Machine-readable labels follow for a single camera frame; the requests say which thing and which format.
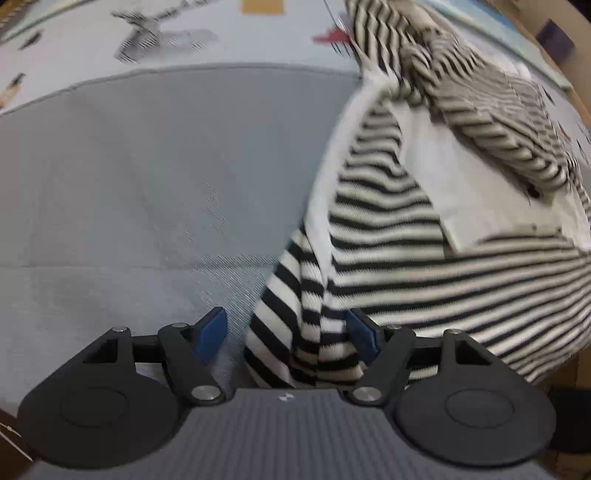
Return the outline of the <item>light blue patterned quilt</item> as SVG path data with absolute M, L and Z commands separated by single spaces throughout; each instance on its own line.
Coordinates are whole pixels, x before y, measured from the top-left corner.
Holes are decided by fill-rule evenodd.
M 431 0 L 424 1 L 424 4 L 495 40 L 534 66 L 560 89 L 573 89 L 570 81 L 547 63 L 541 50 L 492 7 L 469 0 Z

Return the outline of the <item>dark purple box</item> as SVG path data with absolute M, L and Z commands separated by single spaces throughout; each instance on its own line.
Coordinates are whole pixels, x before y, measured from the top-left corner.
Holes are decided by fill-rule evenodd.
M 557 65 L 563 63 L 575 48 L 570 37 L 553 20 L 544 24 L 536 40 Z

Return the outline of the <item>black white striped sweater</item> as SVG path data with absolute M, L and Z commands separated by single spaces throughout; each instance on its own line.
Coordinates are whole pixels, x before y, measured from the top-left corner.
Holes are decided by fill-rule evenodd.
M 349 386 L 346 323 L 468 333 L 529 381 L 590 342 L 590 200 L 540 87 L 412 1 L 349 1 L 361 83 L 253 310 L 270 388 Z

